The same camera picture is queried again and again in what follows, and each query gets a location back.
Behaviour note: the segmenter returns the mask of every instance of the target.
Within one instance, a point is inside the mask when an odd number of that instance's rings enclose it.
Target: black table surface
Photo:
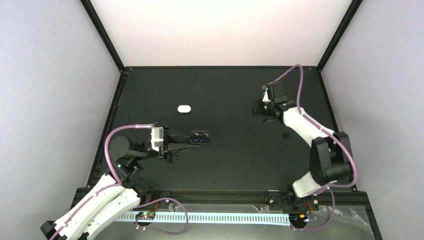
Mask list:
[[[262,123],[253,116],[261,86],[285,72],[285,67],[131,68],[120,96],[112,129],[158,122],[189,133],[210,132],[210,144],[175,157],[144,160],[143,178],[154,189],[285,190],[308,172],[310,148],[292,129],[277,120]],[[300,71],[283,82],[295,100]],[[304,70],[301,106],[324,126],[334,129],[332,112],[315,68]],[[190,113],[178,113],[190,105]],[[132,141],[150,137],[150,130],[127,129],[116,134]],[[102,172],[107,165],[102,164]]]

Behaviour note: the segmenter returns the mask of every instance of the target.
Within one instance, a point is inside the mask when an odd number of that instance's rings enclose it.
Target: small white block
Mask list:
[[[182,114],[189,113],[192,110],[192,107],[189,105],[179,105],[178,112]]]

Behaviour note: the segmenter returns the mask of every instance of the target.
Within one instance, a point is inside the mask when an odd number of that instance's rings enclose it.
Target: gray wall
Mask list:
[[[383,239],[422,239],[423,1],[363,1],[323,77]]]
[[[0,239],[42,240],[87,181],[119,72],[80,1],[0,12]]]

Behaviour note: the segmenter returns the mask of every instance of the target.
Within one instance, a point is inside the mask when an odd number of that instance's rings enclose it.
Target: white wall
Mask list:
[[[316,66],[351,0],[92,0],[125,66]]]
[[[119,72],[80,1],[1,1],[0,239],[40,226],[86,184]]]
[[[324,68],[383,239],[422,239],[424,4],[363,1]]]

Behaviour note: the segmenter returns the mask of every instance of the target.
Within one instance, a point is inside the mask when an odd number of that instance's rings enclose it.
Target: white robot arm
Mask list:
[[[126,137],[115,137],[109,156],[119,173],[122,185],[104,174],[94,188],[61,218],[46,221],[41,231],[49,240],[92,240],[123,213],[151,200],[151,187],[142,179],[144,159],[165,159],[209,143],[209,132],[194,130],[184,134],[166,127],[153,127],[151,139],[134,143]]]
[[[287,205],[295,209],[304,205],[309,196],[323,186],[351,176],[349,159],[328,136],[340,140],[350,150],[349,137],[344,132],[334,132],[309,116],[294,101],[288,101],[282,83],[262,87],[263,98],[257,99],[253,114],[266,117],[263,122],[279,120],[293,129],[310,147],[309,171],[288,186]]]

